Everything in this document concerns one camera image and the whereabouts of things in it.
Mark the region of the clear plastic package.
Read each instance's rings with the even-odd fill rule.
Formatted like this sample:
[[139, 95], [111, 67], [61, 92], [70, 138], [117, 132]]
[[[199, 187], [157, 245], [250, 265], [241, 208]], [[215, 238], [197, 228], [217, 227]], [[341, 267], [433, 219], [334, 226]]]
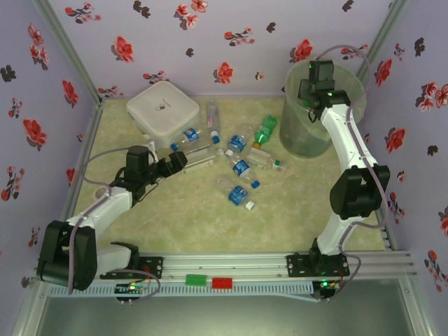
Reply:
[[214, 155], [204, 155], [204, 156], [193, 156], [189, 155], [187, 157], [187, 165], [182, 169], [182, 174], [188, 174], [195, 170], [208, 167], [214, 163]]

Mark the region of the clear cola bottle blue cap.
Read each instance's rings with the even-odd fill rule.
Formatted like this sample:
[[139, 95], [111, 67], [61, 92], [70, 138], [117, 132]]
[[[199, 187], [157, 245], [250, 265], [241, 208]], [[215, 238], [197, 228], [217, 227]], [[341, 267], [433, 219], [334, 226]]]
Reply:
[[200, 143], [201, 129], [190, 127], [176, 137], [170, 145], [173, 151], [184, 151]]

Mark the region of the clear bottle white cap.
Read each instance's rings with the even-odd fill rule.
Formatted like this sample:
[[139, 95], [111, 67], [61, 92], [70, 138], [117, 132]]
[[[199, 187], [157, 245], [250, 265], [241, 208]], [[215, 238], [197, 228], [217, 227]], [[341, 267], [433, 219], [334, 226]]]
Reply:
[[203, 148], [198, 148], [188, 152], [186, 155], [188, 160], [203, 160], [207, 158], [214, 158], [216, 156], [224, 156], [224, 151], [222, 148], [214, 146], [206, 146]]

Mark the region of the blue label bottle white cap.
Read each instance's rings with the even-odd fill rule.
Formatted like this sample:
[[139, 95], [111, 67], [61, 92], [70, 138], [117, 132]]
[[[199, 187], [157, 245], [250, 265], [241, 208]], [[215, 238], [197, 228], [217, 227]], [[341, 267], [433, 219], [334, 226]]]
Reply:
[[250, 124], [241, 124], [232, 133], [230, 140], [227, 143], [227, 150], [225, 151], [225, 157], [229, 158], [234, 154], [240, 154], [249, 144], [251, 137], [253, 136], [253, 126]]
[[254, 208], [255, 202], [249, 197], [248, 190], [230, 177], [219, 176], [216, 185], [226, 199], [236, 207], [244, 207], [249, 211]]

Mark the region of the green bottle orange cap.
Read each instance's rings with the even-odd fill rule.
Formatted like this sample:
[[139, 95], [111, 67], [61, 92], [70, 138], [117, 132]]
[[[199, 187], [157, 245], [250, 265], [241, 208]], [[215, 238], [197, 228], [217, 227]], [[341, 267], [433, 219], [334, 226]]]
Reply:
[[270, 137], [277, 126], [277, 118], [273, 115], [266, 115], [254, 134], [254, 148], [260, 148], [270, 140]]

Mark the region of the clear bottle green neck band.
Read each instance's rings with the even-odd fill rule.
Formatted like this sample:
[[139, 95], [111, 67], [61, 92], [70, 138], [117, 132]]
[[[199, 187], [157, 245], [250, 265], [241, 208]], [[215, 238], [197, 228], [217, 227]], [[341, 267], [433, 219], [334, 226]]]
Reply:
[[246, 156], [247, 162], [254, 167], [261, 169], [273, 169], [284, 173], [287, 169], [287, 164], [273, 157], [268, 152], [259, 148], [251, 147]]

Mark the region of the bin with green liner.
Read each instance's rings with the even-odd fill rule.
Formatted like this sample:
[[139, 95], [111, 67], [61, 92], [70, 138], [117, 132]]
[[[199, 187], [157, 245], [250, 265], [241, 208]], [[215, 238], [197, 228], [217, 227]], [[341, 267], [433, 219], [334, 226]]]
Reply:
[[[299, 61], [288, 70], [279, 137], [284, 148], [292, 154], [314, 158], [326, 152], [332, 141], [320, 121], [311, 121], [309, 112], [312, 109], [298, 97], [300, 81], [308, 79], [308, 77], [308, 60]], [[366, 98], [362, 95], [364, 93], [363, 84], [352, 70], [338, 63], [334, 64], [333, 78], [335, 79], [335, 88], [345, 90], [351, 102], [356, 103], [353, 117], [359, 123], [367, 105]]]

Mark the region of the white square plastic container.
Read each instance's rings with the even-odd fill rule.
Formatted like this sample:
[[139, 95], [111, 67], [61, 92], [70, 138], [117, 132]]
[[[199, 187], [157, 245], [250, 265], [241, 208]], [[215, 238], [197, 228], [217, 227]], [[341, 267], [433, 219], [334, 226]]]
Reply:
[[185, 130], [200, 124], [198, 103], [169, 81], [157, 82], [130, 99], [126, 110], [157, 149], [169, 148]]

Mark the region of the controller circuit board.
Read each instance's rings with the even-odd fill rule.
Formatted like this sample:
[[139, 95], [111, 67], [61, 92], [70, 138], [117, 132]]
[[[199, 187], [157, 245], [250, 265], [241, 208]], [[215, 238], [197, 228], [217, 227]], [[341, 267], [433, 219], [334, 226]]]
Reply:
[[329, 302], [340, 292], [340, 284], [338, 281], [313, 281], [312, 286], [314, 292], [311, 296], [318, 301]]
[[122, 305], [132, 305], [144, 295], [146, 282], [133, 281], [131, 283], [118, 283], [114, 288], [115, 299]]

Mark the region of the aluminium table side rail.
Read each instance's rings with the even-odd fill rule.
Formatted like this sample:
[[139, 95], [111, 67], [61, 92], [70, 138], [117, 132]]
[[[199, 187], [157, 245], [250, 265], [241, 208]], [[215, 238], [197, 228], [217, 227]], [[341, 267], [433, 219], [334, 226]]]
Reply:
[[387, 226], [389, 224], [389, 215], [388, 215], [388, 204], [387, 204], [387, 197], [385, 193], [385, 187], [383, 187], [379, 181], [378, 175], [376, 175], [373, 171], [374, 165], [377, 162], [375, 158], [371, 155], [370, 151], [368, 150], [367, 146], [365, 145], [364, 140], [362, 139], [362, 136], [358, 129], [355, 127], [355, 125], [350, 125], [350, 133], [353, 138], [353, 141], [356, 145], [358, 156], [362, 160], [362, 162], [367, 167], [367, 170], [369, 171], [369, 174], [371, 175], [375, 189], [379, 192], [379, 195], [381, 197], [381, 203], [378, 208], [378, 210], [375, 210], [375, 218], [377, 219], [377, 223], [375, 225], [365, 223], [363, 220], [356, 220], [351, 224], [351, 230], [352, 231], [359, 231], [366, 232], [367, 230], [375, 231], [380, 234], [381, 238], [381, 250], [382, 251], [391, 251], [393, 248], [391, 246], [391, 242], [387, 233]]
[[67, 194], [66, 202], [62, 211], [61, 219], [66, 220], [70, 218], [76, 209], [76, 204], [78, 197], [81, 192], [81, 187], [83, 184], [83, 165], [89, 160], [90, 154], [92, 152], [92, 147], [95, 142], [96, 133], [100, 124], [102, 117], [102, 112], [104, 110], [104, 102], [101, 101], [92, 110], [91, 119], [87, 130], [83, 136], [83, 145], [81, 148], [80, 155], [78, 157], [78, 162], [75, 167], [75, 173], [73, 175], [73, 180], [69, 186], [69, 191]]

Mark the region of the aluminium frame post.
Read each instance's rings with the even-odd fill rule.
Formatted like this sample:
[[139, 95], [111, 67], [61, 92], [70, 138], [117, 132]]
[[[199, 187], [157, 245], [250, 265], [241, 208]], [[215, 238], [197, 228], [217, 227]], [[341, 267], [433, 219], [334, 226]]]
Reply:
[[366, 84], [371, 79], [374, 62], [387, 38], [394, 32], [395, 26], [400, 21], [409, 2], [410, 0], [392, 0], [386, 19], [368, 49], [367, 60], [369, 64], [364, 62], [356, 74], [363, 84]]
[[436, 336], [437, 333], [429, 314], [428, 303], [418, 281], [414, 278], [405, 277], [398, 282], [414, 336]]
[[49, 288], [50, 284], [42, 281], [34, 281], [28, 285], [11, 336], [37, 336]]
[[62, 52], [80, 77], [90, 96], [94, 99], [97, 105], [101, 105], [103, 103], [103, 99], [99, 96], [99, 93], [97, 92], [87, 69], [82, 63], [79, 54], [76, 52], [73, 43], [63, 28], [62, 23], [57, 17], [57, 14], [51, 6], [49, 0], [31, 0], [31, 2], [35, 5], [37, 11], [40, 13], [41, 17], [44, 19], [45, 23], [55, 36]]

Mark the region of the aluminium mounting rail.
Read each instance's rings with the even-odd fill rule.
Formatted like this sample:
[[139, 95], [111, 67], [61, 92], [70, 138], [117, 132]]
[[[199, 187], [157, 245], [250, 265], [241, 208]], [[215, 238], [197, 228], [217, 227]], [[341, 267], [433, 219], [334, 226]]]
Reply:
[[[404, 251], [355, 251], [361, 260], [360, 267], [354, 258], [348, 258], [350, 275], [346, 277], [289, 277], [284, 253], [215, 253], [185, 255], [142, 255], [163, 257], [161, 280], [180, 281], [187, 274], [203, 274], [207, 278], [228, 277], [238, 281], [262, 281], [296, 278], [309, 281], [355, 279], [399, 279], [415, 276], [417, 269], [410, 254]], [[117, 272], [102, 263], [98, 264], [96, 279], [100, 274]]]

